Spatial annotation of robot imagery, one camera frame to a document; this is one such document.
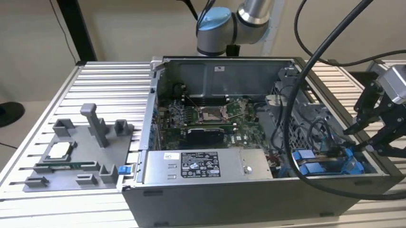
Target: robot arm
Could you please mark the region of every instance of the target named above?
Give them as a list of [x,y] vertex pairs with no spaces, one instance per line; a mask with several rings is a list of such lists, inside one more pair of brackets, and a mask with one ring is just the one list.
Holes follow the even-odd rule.
[[198,27],[198,52],[220,56],[228,45],[254,44],[268,34],[274,0],[246,0],[238,12],[229,8],[210,9]]
[[385,124],[368,141],[355,146],[355,151],[365,148],[368,151],[377,151],[381,156],[406,158],[406,148],[391,146],[396,139],[406,135],[405,104],[406,65],[396,65],[367,86],[355,106],[356,123],[344,131],[345,134],[356,134],[380,120]]

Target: floor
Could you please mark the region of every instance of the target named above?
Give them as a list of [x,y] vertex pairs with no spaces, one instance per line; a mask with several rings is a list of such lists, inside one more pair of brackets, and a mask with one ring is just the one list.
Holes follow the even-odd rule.
[[[34,124],[37,123],[50,101],[21,102],[26,107],[26,113],[18,122],[0,128],[0,142],[15,147],[22,144]],[[0,145],[0,171],[3,170],[15,152],[14,148]]]

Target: black stand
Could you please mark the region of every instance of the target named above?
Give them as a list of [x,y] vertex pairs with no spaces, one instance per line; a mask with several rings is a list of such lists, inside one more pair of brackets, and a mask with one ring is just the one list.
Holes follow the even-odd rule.
[[241,45],[228,45],[226,48],[226,56],[228,57],[237,57],[241,56]]
[[70,30],[81,60],[98,61],[78,0],[58,0],[57,2],[62,10],[65,23]]
[[11,125],[25,115],[25,106],[18,102],[0,104],[0,127]]

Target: green circuit board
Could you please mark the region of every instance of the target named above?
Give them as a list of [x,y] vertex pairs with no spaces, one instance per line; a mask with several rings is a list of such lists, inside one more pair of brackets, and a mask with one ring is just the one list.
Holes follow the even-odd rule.
[[[174,101],[162,113],[162,149],[268,149],[269,143],[249,99],[232,98],[224,106],[184,106]],[[190,129],[224,129],[225,139],[210,145],[184,147]]]

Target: motherboard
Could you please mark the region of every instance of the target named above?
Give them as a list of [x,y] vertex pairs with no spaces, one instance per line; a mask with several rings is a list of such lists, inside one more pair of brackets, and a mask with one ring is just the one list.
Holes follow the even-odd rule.
[[185,97],[160,107],[164,150],[269,149],[249,98]]

